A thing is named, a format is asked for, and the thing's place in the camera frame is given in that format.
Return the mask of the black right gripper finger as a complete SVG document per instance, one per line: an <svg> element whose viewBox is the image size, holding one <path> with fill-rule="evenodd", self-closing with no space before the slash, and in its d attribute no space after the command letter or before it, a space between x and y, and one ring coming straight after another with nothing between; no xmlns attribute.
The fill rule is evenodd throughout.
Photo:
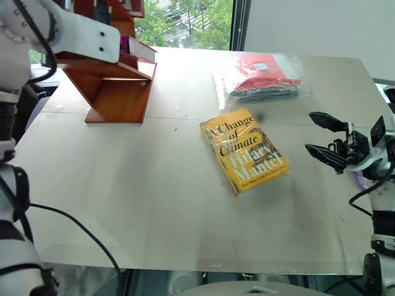
<svg viewBox="0 0 395 296"><path fill-rule="evenodd" d="M346 160L331 151L329 148L316 146L312 144L305 144L308 153L319 160L320 162L332 167L336 173L343 173L346 168Z"/></svg>
<svg viewBox="0 0 395 296"><path fill-rule="evenodd" d="M346 122L340 121L327 113L311 112L309 113L309 117L321 128L328 129L334 133L341 131L348 132L348 124Z"/></svg>

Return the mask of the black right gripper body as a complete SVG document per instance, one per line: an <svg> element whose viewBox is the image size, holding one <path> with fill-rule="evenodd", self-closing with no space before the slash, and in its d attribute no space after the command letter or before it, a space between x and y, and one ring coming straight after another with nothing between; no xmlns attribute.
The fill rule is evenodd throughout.
<svg viewBox="0 0 395 296"><path fill-rule="evenodd" d="M336 173L343 173L348 165L357 165L369 154L368 138L358 132L351 121L336 121L328 129L334 133L346 133L345 140L335 139L328 145L329 151L333 154L330 157L331 166Z"/></svg>

